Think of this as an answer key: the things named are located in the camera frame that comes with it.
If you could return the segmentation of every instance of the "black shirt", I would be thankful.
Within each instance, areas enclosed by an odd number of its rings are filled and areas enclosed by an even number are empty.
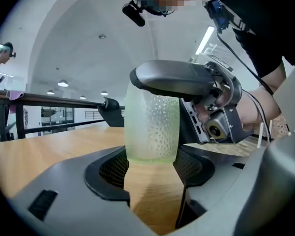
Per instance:
[[[220,1],[235,15],[236,39],[260,77],[274,71],[282,56],[295,65],[295,0]]]

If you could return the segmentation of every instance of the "white arched wall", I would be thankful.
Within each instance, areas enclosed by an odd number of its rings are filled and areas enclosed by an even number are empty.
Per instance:
[[[16,58],[0,66],[0,72],[30,87],[40,49],[59,18],[78,0],[19,0],[0,29],[0,42],[13,43]]]

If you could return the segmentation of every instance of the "camera lens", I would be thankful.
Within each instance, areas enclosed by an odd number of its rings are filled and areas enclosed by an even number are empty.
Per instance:
[[[221,132],[219,131],[219,129],[215,126],[211,126],[209,128],[210,132],[214,135],[214,136],[220,136]]]

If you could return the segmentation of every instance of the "wooden table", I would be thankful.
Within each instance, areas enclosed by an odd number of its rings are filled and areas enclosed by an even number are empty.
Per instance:
[[[13,197],[57,162],[123,144],[123,128],[100,126],[0,143],[0,188]],[[131,209],[152,230],[175,230],[183,185],[172,164],[130,163],[124,189]]]

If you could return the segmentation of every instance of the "wire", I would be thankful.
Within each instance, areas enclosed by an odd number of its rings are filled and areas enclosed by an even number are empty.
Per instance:
[[[256,105],[257,110],[261,116],[261,119],[266,126],[267,138],[268,138],[268,142],[270,142],[272,140],[272,138],[271,138],[269,126],[266,121],[266,115],[265,115],[264,109],[262,108],[259,100],[255,96],[253,96],[251,93],[247,92],[246,90],[243,90],[243,92],[246,93],[251,98],[251,100],[254,102],[254,104]]]
[[[271,88],[261,79],[257,74],[255,74],[239,57],[238,55],[233,51],[233,49],[223,40],[221,39],[219,33],[217,33],[217,38],[220,40],[230,51],[231,53],[248,69],[248,71],[260,82],[262,86],[271,94],[273,95],[273,91]]]

